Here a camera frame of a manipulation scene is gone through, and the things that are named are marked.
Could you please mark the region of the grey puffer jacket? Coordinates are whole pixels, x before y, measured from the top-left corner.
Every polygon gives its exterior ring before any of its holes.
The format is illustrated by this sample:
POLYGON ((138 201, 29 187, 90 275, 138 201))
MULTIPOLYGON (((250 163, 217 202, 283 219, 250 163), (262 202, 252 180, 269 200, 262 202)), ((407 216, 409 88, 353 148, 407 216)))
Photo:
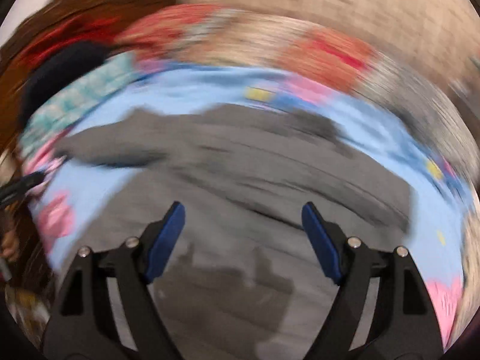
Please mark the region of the grey puffer jacket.
POLYGON ((139 172, 80 243, 118 246, 171 204, 186 223, 152 295, 186 359, 300 359, 335 298, 301 226, 314 203, 368 246, 408 232, 410 188, 306 112, 224 105, 200 115, 137 110, 62 139, 60 155, 139 172))

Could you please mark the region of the light blue cartoon bedsheet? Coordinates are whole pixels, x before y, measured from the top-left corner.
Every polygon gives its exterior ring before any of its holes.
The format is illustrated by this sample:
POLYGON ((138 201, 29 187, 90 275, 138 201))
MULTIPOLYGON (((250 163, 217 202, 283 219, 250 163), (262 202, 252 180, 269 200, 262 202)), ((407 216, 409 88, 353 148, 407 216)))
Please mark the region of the light blue cartoon bedsheet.
POLYGON ((293 111, 331 119, 340 138, 372 157, 412 187, 412 234, 407 238, 439 318, 441 336, 452 336, 466 270, 461 264, 463 222, 473 197, 452 161, 414 137, 410 118, 351 97, 291 72, 260 67, 207 67, 167 63, 145 74, 58 133, 27 159, 25 171, 43 170, 46 182, 31 205, 50 266, 59 272, 74 244, 135 168, 107 169, 54 158, 62 136, 123 119, 136 108, 182 115, 222 103, 293 111))

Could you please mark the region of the teal wave-pattern cloth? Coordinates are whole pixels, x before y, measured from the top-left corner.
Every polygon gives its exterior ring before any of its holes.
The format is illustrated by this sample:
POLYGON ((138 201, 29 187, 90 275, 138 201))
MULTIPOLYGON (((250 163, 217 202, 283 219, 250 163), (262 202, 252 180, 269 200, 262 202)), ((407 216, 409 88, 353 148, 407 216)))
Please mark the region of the teal wave-pattern cloth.
POLYGON ((19 136, 20 157, 23 160, 32 158, 55 135, 137 80, 139 73, 134 63, 131 51, 110 57, 106 63, 51 97, 33 113, 19 136))

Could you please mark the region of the dark navy garment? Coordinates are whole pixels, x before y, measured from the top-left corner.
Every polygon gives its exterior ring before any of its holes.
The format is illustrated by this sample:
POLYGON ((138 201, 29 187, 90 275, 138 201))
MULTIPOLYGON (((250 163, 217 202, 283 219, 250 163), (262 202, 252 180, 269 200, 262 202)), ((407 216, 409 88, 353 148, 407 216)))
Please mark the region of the dark navy garment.
POLYGON ((61 89, 101 66, 110 48, 92 41, 64 47, 36 67, 22 93, 19 126, 25 128, 33 113, 61 89))

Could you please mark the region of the red knitted garment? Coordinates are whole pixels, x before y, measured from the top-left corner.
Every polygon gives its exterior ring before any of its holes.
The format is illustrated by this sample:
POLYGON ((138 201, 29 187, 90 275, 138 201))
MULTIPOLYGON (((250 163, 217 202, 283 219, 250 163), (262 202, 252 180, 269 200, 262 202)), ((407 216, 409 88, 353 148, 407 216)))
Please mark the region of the red knitted garment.
POLYGON ((20 63, 27 69, 38 68, 48 58, 78 42, 92 42, 102 46, 112 44, 120 32, 119 16, 93 17, 87 14, 74 16, 48 33, 38 36, 20 54, 20 63))

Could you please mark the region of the red floral patterned quilt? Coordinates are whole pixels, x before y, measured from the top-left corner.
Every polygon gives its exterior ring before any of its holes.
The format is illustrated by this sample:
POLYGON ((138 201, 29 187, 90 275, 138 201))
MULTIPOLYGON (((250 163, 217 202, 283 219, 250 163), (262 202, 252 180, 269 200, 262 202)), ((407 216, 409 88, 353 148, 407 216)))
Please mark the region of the red floral patterned quilt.
POLYGON ((277 68, 342 92, 378 56, 370 44, 332 28, 216 4, 166 7, 136 20, 114 44, 139 60, 277 68))

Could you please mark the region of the brown fuzzy blanket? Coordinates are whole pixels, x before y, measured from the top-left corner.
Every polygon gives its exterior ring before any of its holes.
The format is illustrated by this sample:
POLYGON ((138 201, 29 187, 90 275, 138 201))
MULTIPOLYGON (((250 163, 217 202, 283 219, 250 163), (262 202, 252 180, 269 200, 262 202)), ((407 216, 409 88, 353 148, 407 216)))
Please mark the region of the brown fuzzy blanket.
POLYGON ((1 149, 13 147, 20 132, 21 91, 31 72, 21 59, 25 49, 79 15, 112 19, 118 34, 134 21, 175 4, 177 0, 49 0, 24 19, 1 47, 1 149))

